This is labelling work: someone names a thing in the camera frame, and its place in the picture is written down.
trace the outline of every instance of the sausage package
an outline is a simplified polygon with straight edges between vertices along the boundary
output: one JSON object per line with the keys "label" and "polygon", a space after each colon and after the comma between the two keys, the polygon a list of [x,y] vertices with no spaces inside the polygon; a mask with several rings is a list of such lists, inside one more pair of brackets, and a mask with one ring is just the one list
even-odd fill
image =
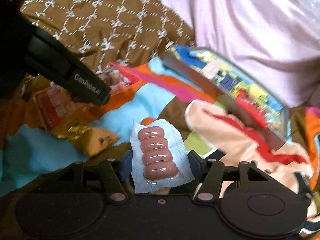
{"label": "sausage package", "polygon": [[[148,137],[146,134],[139,133],[147,127],[160,128],[161,135]],[[130,142],[133,151],[132,178],[135,193],[147,193],[165,187],[178,187],[195,179],[191,172],[182,137],[168,121],[156,120],[147,126],[133,122]],[[161,174],[159,175],[163,171],[167,171],[168,176],[163,178]]]}

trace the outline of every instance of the pink fabric stripe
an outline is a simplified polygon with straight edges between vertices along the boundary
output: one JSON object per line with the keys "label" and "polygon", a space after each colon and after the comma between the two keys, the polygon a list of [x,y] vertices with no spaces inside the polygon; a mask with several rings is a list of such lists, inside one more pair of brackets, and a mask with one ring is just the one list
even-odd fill
{"label": "pink fabric stripe", "polygon": [[316,118],[320,118],[320,108],[317,107],[307,107],[306,113],[315,116]]}
{"label": "pink fabric stripe", "polygon": [[147,81],[149,83],[153,83],[159,87],[162,87],[164,89],[167,89],[168,91],[170,91],[171,93],[175,94],[176,97],[181,100],[182,102],[185,103],[189,103],[195,99],[201,99],[204,100],[204,98],[199,97],[198,95],[196,95],[195,93],[183,88],[183,87],[178,87],[178,86],[174,86],[174,85],[169,85],[166,82],[162,81],[161,79],[155,78],[151,75],[148,74],[144,74],[141,73],[140,71],[132,68],[131,71],[138,75],[140,78],[142,78],[144,81]]}

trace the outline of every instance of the colorful blanket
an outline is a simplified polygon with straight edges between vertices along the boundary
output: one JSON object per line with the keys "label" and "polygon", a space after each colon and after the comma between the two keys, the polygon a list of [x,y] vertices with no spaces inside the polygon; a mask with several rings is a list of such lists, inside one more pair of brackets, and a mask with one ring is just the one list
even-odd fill
{"label": "colorful blanket", "polygon": [[[164,68],[159,58],[133,69],[133,72],[142,78],[138,87],[112,96],[106,106],[94,107],[84,116],[92,126],[105,127],[120,136],[113,147],[91,159],[68,141],[40,130],[32,100],[27,103],[21,99],[12,102],[4,122],[7,127],[6,143],[0,151],[1,196],[20,187],[16,192],[26,192],[43,181],[45,174],[74,161],[95,165],[108,158],[118,159],[130,149],[132,120],[149,124],[155,119],[166,119],[180,131],[187,150],[195,150],[204,156],[214,154],[215,149],[219,148],[224,154],[218,154],[215,159],[233,166],[240,161],[252,162],[289,187],[309,206],[303,232],[320,229],[318,195],[313,191],[319,188],[319,109],[292,109],[292,140],[274,152],[255,131],[245,128],[214,98]],[[221,196],[234,187],[234,183],[225,182]],[[0,217],[0,225],[3,225],[0,232],[3,235],[17,234],[5,226],[8,221],[12,222],[8,218],[13,216],[13,204],[8,205],[8,199],[11,203],[15,201],[11,195],[0,199],[0,209],[6,209]]]}

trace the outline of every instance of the pink fabric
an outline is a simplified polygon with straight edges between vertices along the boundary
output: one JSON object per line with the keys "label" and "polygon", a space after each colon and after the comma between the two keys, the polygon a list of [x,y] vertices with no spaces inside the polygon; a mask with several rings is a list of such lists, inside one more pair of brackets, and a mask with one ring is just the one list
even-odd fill
{"label": "pink fabric", "polygon": [[312,114],[316,118],[320,118],[320,108],[317,107],[307,107],[306,112]]}
{"label": "pink fabric", "polygon": [[[320,85],[320,0],[162,0],[210,46],[288,106]],[[320,97],[313,95],[313,106]]]}

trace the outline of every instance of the brown patterned fabric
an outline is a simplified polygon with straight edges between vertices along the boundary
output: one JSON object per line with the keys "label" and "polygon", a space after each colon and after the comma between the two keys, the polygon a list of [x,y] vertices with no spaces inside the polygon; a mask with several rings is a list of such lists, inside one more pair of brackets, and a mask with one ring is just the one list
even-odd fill
{"label": "brown patterned fabric", "polygon": [[191,131],[189,130],[184,114],[189,103],[180,101],[177,97],[174,97],[162,110],[157,119],[165,119],[175,128],[177,128],[181,134],[183,141],[185,141]]}
{"label": "brown patterned fabric", "polygon": [[22,13],[93,71],[107,63],[139,66],[173,41],[190,45],[193,31],[157,0],[28,0]]}
{"label": "brown patterned fabric", "polygon": [[299,106],[291,108],[290,121],[291,121],[291,136],[292,140],[299,143],[306,150],[308,149],[306,139],[306,120],[305,120],[305,107]]}

